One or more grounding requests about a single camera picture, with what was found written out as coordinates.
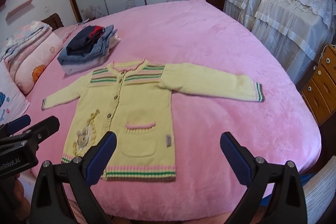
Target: sweater collar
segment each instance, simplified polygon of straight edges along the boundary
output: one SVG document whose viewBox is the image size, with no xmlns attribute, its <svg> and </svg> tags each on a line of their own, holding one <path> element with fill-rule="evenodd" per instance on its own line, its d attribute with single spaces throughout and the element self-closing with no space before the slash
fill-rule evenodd
<svg viewBox="0 0 336 224">
<path fill-rule="evenodd" d="M 145 58 L 142 60 L 137 61 L 130 61 L 130 62 L 123 62 L 123 63 L 115 63 L 114 61 L 107 65 L 107 69 L 110 72 L 114 73 L 121 73 L 121 72 L 137 72 L 139 70 L 142 70 L 148 65 L 148 60 Z"/>
</svg>

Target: red garment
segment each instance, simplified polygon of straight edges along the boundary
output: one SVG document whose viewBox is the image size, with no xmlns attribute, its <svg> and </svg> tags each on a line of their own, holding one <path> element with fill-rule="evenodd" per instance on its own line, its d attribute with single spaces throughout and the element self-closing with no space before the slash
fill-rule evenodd
<svg viewBox="0 0 336 224">
<path fill-rule="evenodd" d="M 101 35 L 103 34 L 102 31 L 103 31 L 103 27 L 102 26 L 95 26 L 94 30 L 92 32 L 90 32 L 88 38 L 92 38 L 96 33 L 99 33 L 99 32 L 101 32 L 101 34 L 99 36 L 99 37 L 101 37 Z"/>
</svg>

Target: sweater cuff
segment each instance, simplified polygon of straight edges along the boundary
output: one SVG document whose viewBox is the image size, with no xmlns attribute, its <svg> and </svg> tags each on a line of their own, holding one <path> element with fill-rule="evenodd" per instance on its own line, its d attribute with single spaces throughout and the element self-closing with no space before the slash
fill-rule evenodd
<svg viewBox="0 0 336 224">
<path fill-rule="evenodd" d="M 265 95 L 263 93 L 263 86 L 260 83 L 254 83 L 254 89 L 256 91 L 256 101 L 263 102 L 265 101 Z"/>
<path fill-rule="evenodd" d="M 47 98 L 43 99 L 43 101 L 42 101 L 42 107 L 41 107 L 42 110 L 45 110 L 46 101 L 47 101 Z"/>
</svg>

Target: wooden headboard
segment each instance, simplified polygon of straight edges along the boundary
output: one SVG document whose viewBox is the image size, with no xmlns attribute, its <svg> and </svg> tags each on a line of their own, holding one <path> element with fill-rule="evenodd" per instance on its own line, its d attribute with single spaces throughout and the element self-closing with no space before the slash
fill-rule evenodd
<svg viewBox="0 0 336 224">
<path fill-rule="evenodd" d="M 47 17 L 46 19 L 41 20 L 44 23 L 49 24 L 52 27 L 52 30 L 56 30 L 60 27 L 64 27 L 60 17 L 58 14 L 53 14 L 50 17 Z"/>
</svg>

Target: orange flower print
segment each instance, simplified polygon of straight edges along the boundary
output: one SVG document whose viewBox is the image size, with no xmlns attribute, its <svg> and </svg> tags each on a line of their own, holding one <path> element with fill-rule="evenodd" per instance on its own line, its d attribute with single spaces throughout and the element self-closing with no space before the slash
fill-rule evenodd
<svg viewBox="0 0 336 224">
<path fill-rule="evenodd" d="M 34 84 L 36 84 L 38 78 L 41 76 L 42 72 L 45 70 L 45 65 L 40 65 L 33 70 L 32 76 Z"/>
</svg>

